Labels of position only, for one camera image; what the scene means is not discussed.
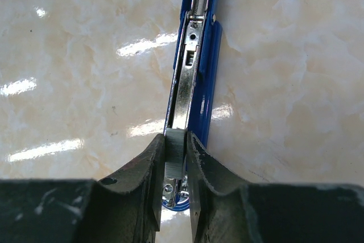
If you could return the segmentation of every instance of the marble surface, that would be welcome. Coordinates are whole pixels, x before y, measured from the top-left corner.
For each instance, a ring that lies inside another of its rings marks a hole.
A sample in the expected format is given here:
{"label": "marble surface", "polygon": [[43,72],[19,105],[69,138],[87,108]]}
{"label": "marble surface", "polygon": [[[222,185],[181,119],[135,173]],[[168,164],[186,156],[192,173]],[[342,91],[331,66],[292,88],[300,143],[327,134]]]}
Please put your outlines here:
{"label": "marble surface", "polygon": [[[0,177],[95,178],[162,131],[181,0],[1,0]],[[220,0],[208,149],[252,182],[364,186],[364,0]],[[190,242],[163,211],[158,242]]]}

